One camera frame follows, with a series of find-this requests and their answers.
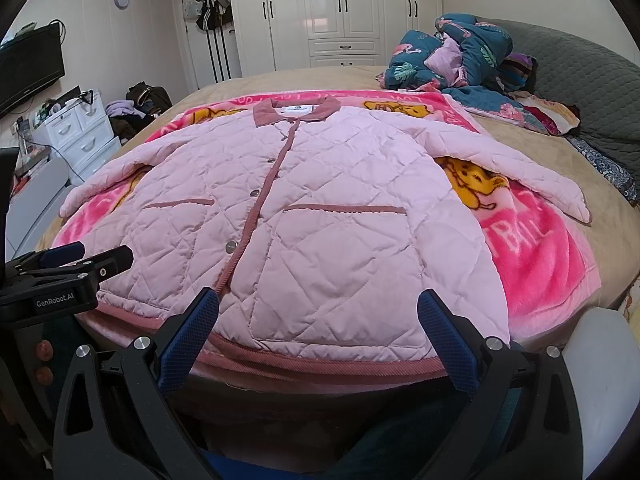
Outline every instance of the tv screen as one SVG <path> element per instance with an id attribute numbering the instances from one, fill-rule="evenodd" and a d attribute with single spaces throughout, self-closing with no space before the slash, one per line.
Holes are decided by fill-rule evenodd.
<path id="1" fill-rule="evenodd" d="M 0 48 L 0 117 L 65 75 L 60 26 L 26 32 Z"/>

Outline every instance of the beige bed sheet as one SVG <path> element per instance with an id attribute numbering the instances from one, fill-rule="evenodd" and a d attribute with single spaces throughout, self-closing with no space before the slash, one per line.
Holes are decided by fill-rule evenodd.
<path id="1" fill-rule="evenodd" d="M 184 98 L 131 139 L 115 154 L 121 156 L 144 142 L 178 113 L 195 106 L 260 92 L 306 89 L 377 89 L 375 76 L 385 67 L 327 67 L 271 72 L 228 80 Z M 632 208 L 620 193 L 566 140 L 530 132 L 517 126 L 477 118 L 497 140 L 520 150 L 537 163 L 576 182 L 591 211 L 590 226 L 580 225 L 593 249 L 600 269 L 602 288 L 588 304 L 614 303 L 640 272 L 640 210 Z M 50 247 L 60 230 L 60 219 L 50 225 L 39 248 Z"/>

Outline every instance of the yellow cartoon character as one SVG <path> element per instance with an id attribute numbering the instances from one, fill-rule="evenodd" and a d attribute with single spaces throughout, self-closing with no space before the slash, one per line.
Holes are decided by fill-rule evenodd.
<path id="1" fill-rule="evenodd" d="M 382 110 L 384 112 L 400 112 L 411 117 L 418 117 L 419 119 L 429 115 L 429 111 L 425 105 L 406 105 L 402 103 L 396 103 L 395 101 L 364 101 L 365 108 L 369 110 Z"/>
<path id="2" fill-rule="evenodd" d="M 509 187 L 503 176 L 484 170 L 468 160 L 459 160 L 450 156 L 435 159 L 447 174 L 454 191 L 469 209 L 494 209 L 496 204 L 482 204 L 479 194 L 491 195 L 499 187 Z"/>
<path id="3" fill-rule="evenodd" d="M 205 121 L 210 121 L 223 115 L 233 115 L 238 112 L 243 112 L 244 108 L 238 108 L 236 110 L 214 110 L 213 108 L 202 108 L 193 113 L 193 123 L 200 124 Z"/>

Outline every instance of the gray quilted headboard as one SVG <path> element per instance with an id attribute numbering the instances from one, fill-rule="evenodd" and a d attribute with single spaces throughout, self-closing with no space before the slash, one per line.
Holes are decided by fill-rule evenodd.
<path id="1" fill-rule="evenodd" d="M 640 188 L 640 67 L 573 34 L 482 18 L 503 27 L 513 51 L 539 63 L 536 94 L 580 108 L 582 138 L 629 170 Z"/>

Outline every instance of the hot pink blanket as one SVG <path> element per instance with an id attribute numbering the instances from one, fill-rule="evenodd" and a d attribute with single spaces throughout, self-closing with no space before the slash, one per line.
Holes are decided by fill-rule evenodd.
<path id="1" fill-rule="evenodd" d="M 462 106 L 438 92 L 307 91 L 244 96 L 192 108 L 146 142 L 192 124 L 247 110 L 267 98 L 296 100 L 324 96 L 338 98 L 343 106 L 402 112 L 489 135 Z M 504 287 L 511 336 L 523 340 L 546 332 L 571 317 L 600 287 L 593 253 L 574 221 L 558 208 L 532 190 L 470 160 L 441 157 L 436 161 L 482 226 Z M 142 168 L 92 197 L 68 220 L 54 246 L 82 239 L 99 219 L 113 212 L 134 191 L 146 171 L 148 168 Z"/>

